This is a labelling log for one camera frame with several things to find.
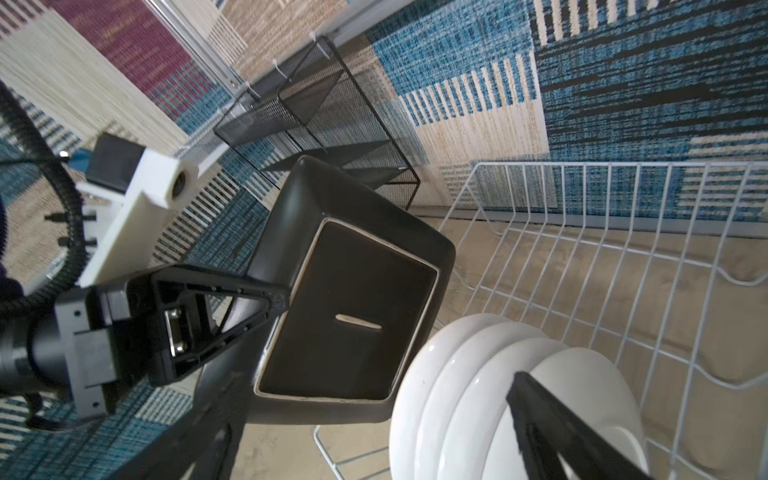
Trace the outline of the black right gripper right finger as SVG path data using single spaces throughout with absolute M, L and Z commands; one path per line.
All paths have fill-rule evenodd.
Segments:
M 649 477 L 529 373 L 515 374 L 506 400 L 530 479 L 565 479 L 565 466 L 581 479 Z

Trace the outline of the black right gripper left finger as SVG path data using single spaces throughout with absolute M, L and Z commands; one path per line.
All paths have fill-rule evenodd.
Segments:
M 193 407 L 113 479 L 228 479 L 248 417 L 249 380 L 231 372 L 195 397 Z

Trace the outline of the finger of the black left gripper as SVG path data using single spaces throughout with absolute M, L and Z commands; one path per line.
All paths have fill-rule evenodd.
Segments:
M 196 266 L 162 267 L 149 285 L 154 386 L 185 379 L 289 307 L 286 286 Z

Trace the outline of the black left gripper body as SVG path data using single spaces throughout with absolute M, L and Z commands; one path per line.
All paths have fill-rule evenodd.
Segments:
M 62 294 L 55 318 L 80 418 L 114 413 L 136 383 L 180 381 L 199 369 L 216 333 L 213 271 L 162 267 Z

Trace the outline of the white round plate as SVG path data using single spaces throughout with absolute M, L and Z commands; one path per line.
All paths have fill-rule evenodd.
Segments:
M 412 479 L 415 442 L 429 394 L 451 357 L 474 334 L 507 318 L 469 315 L 446 324 L 420 349 L 400 385 L 389 430 L 389 466 L 393 479 Z
M 467 387 L 480 369 L 504 348 L 522 340 L 544 338 L 539 329 L 502 321 L 473 333 L 441 370 L 427 399 L 414 448 L 415 479 L 435 479 L 444 437 Z
M 439 479 L 479 479 L 516 372 L 529 372 L 566 345 L 529 338 L 503 348 L 487 361 L 462 395 L 446 433 L 438 464 Z
M 586 348 L 567 348 L 533 368 L 531 375 L 644 473 L 649 462 L 635 397 L 612 361 Z M 484 479 L 525 479 L 514 421 L 505 409 L 486 457 Z

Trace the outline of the black square plate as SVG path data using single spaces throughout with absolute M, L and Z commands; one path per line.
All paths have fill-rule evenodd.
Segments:
M 454 266 L 432 226 L 323 161 L 287 177 L 246 273 L 289 289 L 289 307 L 207 364 L 194 401 L 255 424 L 378 423 L 427 340 Z

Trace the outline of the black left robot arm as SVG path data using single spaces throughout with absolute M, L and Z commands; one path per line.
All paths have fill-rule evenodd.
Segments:
M 73 288 L 1 322 L 1 392 L 22 396 L 29 426 L 41 393 L 69 394 L 79 423 L 103 419 L 141 379 L 165 386 L 206 369 L 191 423 L 247 407 L 255 365 L 243 347 L 288 311 L 290 287 L 188 264 L 171 264 Z

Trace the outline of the black mesh shelf rack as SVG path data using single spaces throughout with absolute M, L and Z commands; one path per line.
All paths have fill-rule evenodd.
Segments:
M 274 199 L 302 156 L 409 208 L 421 181 L 360 82 L 326 37 L 241 93 L 213 128 L 247 186 Z

